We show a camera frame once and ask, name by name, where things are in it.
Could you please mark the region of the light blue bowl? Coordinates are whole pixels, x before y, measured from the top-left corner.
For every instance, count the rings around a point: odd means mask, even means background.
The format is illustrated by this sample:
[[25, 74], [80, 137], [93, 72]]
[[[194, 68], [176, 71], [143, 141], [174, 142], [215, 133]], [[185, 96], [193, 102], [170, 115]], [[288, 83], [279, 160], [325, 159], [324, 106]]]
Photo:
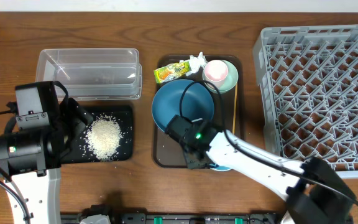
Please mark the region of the light blue bowl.
[[209, 168], [210, 168], [211, 170], [215, 170], [215, 171], [219, 171], [219, 172], [226, 172], [226, 171], [231, 170], [231, 168], [229, 168], [229, 167], [219, 166], [219, 165], [217, 165], [217, 164], [212, 164], [212, 165], [210, 165]]

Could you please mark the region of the wooden chopstick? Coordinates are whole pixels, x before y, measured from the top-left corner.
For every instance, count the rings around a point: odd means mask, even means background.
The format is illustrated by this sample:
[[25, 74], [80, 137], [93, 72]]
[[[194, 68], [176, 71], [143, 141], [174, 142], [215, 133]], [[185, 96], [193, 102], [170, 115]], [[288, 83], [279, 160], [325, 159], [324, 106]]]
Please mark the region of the wooden chopstick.
[[233, 110], [233, 119], [232, 119], [232, 133], [235, 134], [236, 131], [236, 114], [237, 114], [237, 88], [238, 85], [235, 85], [234, 90], [234, 110]]

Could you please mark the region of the pile of rice grains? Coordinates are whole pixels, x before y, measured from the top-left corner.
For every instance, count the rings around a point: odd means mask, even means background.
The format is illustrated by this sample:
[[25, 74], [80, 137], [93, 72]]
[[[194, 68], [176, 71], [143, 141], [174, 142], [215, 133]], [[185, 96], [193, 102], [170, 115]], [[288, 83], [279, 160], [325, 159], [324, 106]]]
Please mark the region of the pile of rice grains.
[[111, 115], [101, 114], [85, 131], [84, 150], [100, 161], [111, 161], [118, 154], [117, 149], [122, 138], [117, 119]]

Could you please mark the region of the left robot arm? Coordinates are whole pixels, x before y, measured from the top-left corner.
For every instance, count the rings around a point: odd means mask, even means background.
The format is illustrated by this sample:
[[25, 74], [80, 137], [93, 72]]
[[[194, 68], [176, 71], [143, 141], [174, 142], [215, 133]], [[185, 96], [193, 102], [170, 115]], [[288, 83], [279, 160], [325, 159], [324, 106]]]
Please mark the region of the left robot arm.
[[14, 223], [61, 223], [61, 159], [93, 115], [73, 98], [17, 98], [0, 136], [0, 174]]

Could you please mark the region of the dark blue plate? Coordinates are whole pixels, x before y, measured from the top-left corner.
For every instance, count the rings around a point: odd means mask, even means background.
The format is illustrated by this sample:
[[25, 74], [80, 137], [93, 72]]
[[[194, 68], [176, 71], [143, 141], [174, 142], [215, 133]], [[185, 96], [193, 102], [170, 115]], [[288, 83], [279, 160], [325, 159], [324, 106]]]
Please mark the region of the dark blue plate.
[[[180, 98], [192, 80], [174, 80], [162, 86], [152, 102], [152, 117], [157, 127], [165, 132], [168, 123], [180, 114]], [[212, 119], [214, 101], [209, 91], [200, 83], [195, 83], [186, 91], [182, 101], [182, 115], [189, 120]]]

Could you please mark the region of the light green saucer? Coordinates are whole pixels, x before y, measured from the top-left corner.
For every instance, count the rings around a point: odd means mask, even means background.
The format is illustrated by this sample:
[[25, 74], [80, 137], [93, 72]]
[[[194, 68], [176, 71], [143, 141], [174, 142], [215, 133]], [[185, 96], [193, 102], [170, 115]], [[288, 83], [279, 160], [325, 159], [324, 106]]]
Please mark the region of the light green saucer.
[[229, 90], [233, 89], [238, 82], [239, 73], [237, 68], [229, 61], [222, 60], [228, 67], [228, 75], [225, 79], [224, 85], [218, 89], [220, 93], [226, 93]]

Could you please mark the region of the pink cup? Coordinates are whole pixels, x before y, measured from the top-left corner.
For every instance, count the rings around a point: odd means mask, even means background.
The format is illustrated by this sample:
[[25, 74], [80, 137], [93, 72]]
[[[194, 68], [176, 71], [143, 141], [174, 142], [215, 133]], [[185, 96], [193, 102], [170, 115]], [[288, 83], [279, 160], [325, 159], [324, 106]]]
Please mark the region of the pink cup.
[[220, 89], [228, 75], [228, 67], [222, 60], [208, 62], [203, 70], [203, 79]]

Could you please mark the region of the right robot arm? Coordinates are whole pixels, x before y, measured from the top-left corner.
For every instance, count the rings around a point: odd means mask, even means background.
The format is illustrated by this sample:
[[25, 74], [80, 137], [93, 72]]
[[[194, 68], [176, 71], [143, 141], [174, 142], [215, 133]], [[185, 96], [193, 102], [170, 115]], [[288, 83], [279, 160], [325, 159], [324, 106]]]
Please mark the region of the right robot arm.
[[276, 156], [208, 120], [176, 116], [166, 133], [190, 157], [188, 167], [210, 162], [262, 184], [284, 200], [282, 223], [346, 223], [358, 204], [353, 191], [318, 158], [301, 162]]

